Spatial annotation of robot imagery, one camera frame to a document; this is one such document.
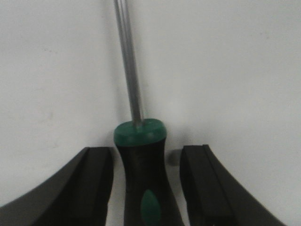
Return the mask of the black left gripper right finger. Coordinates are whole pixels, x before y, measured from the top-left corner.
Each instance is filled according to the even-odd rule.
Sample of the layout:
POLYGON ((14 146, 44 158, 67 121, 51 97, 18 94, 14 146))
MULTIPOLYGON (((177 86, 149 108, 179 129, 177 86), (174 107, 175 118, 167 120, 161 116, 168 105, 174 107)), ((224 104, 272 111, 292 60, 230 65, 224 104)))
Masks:
POLYGON ((208 145, 184 146, 180 180, 192 226, 282 226, 221 164, 208 145))

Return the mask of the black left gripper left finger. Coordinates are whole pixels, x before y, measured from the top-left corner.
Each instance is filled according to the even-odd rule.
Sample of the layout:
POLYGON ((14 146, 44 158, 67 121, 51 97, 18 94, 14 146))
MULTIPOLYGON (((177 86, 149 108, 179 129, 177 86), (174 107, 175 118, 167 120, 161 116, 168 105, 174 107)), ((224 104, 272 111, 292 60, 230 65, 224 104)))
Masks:
POLYGON ((113 182, 108 147, 86 147, 57 173, 0 209, 2 226, 104 226, 113 182))

